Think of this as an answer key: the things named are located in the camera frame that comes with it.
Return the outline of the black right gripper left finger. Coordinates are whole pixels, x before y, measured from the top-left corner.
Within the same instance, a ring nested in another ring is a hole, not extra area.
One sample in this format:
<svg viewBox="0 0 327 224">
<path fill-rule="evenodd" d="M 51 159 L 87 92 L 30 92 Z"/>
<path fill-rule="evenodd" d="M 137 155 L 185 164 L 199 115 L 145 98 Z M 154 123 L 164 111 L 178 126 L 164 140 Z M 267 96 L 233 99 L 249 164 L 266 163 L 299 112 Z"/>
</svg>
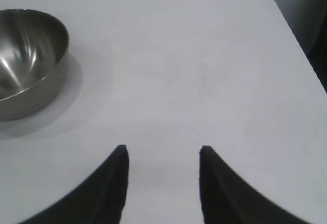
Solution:
<svg viewBox="0 0 327 224">
<path fill-rule="evenodd" d="M 126 145 L 109 157 L 65 197 L 22 223 L 119 223 L 129 176 Z"/>
</svg>

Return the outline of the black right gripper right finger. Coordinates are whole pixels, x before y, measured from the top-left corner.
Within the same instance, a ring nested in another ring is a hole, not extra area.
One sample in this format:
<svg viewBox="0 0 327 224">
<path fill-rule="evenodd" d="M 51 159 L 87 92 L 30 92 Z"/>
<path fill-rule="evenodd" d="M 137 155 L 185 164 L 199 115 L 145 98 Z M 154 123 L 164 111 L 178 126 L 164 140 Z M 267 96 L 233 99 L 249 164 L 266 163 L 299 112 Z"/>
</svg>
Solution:
<svg viewBox="0 0 327 224">
<path fill-rule="evenodd" d="M 199 173 L 204 223 L 306 223 L 252 188 L 210 146 L 200 150 Z"/>
</svg>

